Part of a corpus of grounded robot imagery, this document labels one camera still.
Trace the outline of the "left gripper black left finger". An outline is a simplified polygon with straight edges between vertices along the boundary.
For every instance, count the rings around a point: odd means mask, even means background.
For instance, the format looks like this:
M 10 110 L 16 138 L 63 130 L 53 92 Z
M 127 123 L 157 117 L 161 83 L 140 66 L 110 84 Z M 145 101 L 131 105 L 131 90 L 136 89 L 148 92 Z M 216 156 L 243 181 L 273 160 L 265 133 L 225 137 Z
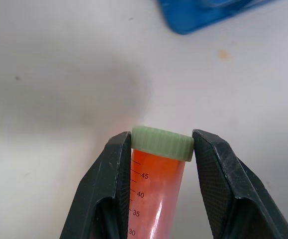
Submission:
M 127 239 L 131 133 L 109 139 L 80 181 L 59 239 Z

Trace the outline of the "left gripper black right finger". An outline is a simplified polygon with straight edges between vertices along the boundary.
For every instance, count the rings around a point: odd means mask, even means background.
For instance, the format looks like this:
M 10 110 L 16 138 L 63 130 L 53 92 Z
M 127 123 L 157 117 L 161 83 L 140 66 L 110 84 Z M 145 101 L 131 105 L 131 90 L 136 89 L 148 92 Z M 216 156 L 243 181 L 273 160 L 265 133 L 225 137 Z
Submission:
M 288 223 L 227 141 L 192 132 L 200 191 L 214 239 L 288 239 Z

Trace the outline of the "red tube pale green cap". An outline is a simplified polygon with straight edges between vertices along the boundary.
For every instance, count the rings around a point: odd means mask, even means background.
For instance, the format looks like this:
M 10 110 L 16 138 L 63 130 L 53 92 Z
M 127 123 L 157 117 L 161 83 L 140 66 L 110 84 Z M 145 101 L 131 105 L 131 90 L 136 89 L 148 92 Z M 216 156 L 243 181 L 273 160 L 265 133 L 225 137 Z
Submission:
M 131 132 L 131 183 L 127 239 L 169 239 L 190 136 L 147 126 Z

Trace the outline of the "blue test tube rack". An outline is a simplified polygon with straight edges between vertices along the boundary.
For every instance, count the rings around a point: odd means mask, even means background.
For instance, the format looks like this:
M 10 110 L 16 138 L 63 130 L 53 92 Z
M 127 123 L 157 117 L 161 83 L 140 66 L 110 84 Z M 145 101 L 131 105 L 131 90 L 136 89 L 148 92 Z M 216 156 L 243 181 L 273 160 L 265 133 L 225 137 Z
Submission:
M 168 27 L 185 35 L 276 0 L 157 0 Z

